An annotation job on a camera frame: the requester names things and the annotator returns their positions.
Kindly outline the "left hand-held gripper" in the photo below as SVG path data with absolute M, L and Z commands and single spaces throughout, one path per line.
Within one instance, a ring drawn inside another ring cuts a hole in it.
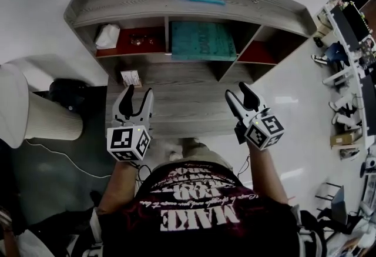
M 153 90 L 146 91 L 139 111 L 131 117 L 134 90 L 135 86 L 130 85 L 118 96 L 112 107 L 112 126 L 107 129 L 107 151 L 119 162 L 142 161 L 152 139 Z

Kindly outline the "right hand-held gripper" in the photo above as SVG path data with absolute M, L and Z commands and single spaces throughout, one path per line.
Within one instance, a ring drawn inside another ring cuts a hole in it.
M 276 144 L 283 136 L 285 129 L 264 98 L 254 92 L 249 84 L 239 83 L 243 101 L 230 90 L 225 92 L 225 100 L 232 114 L 239 120 L 235 134 L 239 144 L 249 142 L 262 151 Z

